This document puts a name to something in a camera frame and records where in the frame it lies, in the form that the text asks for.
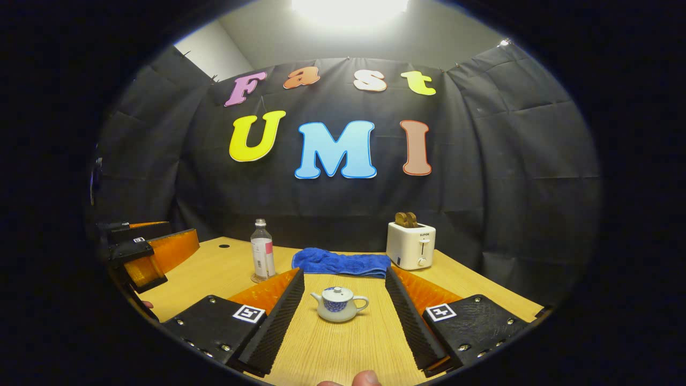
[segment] bottle label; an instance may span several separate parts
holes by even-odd
[[[262,278],[274,276],[276,269],[272,241],[268,238],[253,238],[251,242],[255,274]]]

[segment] letter a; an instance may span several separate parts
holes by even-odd
[[[303,67],[288,74],[288,80],[283,83],[284,89],[294,89],[302,84],[312,84],[320,79],[317,67]]]

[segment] ceiling light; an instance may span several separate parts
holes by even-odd
[[[293,10],[325,25],[375,23],[405,12],[408,0],[292,0]]]

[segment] teapot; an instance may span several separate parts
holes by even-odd
[[[317,306],[319,316],[328,321],[348,321],[369,305],[369,299],[364,296],[353,296],[351,290],[343,287],[329,287],[322,292],[321,296],[314,292],[310,295],[319,303]],[[356,307],[354,302],[356,299],[364,300],[364,306]]]

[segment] toaster lever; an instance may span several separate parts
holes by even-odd
[[[430,240],[426,240],[426,239],[424,239],[424,240],[419,240],[419,242],[422,244],[422,255],[424,254],[424,244],[426,244],[426,243],[429,242],[429,241],[430,241]]]

